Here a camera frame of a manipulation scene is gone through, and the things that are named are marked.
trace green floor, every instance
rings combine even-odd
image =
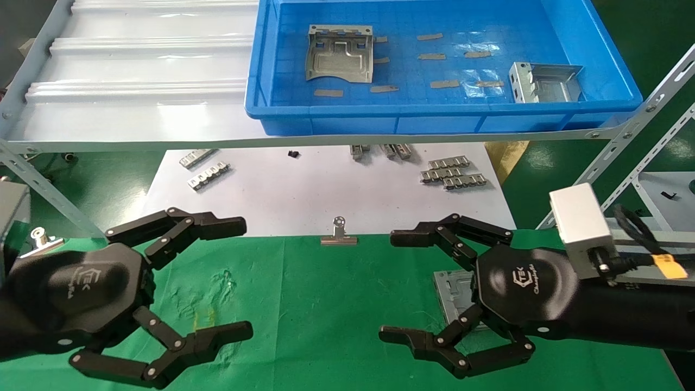
[[[594,0],[613,41],[642,94],[647,96],[695,42],[693,0]],[[673,122],[695,101],[695,80],[671,100],[594,184],[605,199]],[[695,170],[693,126],[681,131],[649,170]],[[535,228],[549,212],[548,192],[571,185],[603,148],[605,141],[533,142],[503,186],[519,228]],[[75,205],[100,228],[138,215],[163,152],[79,154],[71,165],[51,155],[33,161]],[[630,188],[620,199],[633,209],[644,207]],[[79,231],[41,197],[33,196],[33,222],[51,234],[72,237]]]

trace small black part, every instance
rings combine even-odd
[[[664,196],[670,200],[673,200],[676,197],[676,194],[678,194],[678,193],[668,194],[666,191],[661,192],[662,196]]]

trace metal bracket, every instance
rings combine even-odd
[[[631,119],[615,129],[618,134],[606,144],[603,150],[589,164],[583,174],[574,182],[574,185],[582,183],[594,183],[610,164],[625,150],[632,140],[647,126],[647,124],[666,106],[671,98],[683,87],[695,74],[695,45],[683,55],[676,66],[666,75],[664,80],[649,95],[649,97],[634,112]],[[536,229],[551,228],[555,226],[553,212],[538,224]]]
[[[372,32],[372,26],[309,26],[306,80],[331,76],[350,83],[371,83],[374,68]]]
[[[581,65],[514,63],[509,70],[514,101],[576,102],[582,94],[577,74]]]

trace metal clip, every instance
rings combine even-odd
[[[356,237],[345,235],[345,218],[338,216],[333,219],[333,236],[321,237],[321,246],[355,246]]]
[[[429,162],[432,170],[449,167],[468,167],[470,164],[470,161],[465,156],[448,157],[446,159],[437,159]]]

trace metal clamp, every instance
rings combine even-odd
[[[345,235],[345,218],[342,216],[333,219],[333,236],[321,237],[321,246],[354,246],[356,244],[356,237]]]

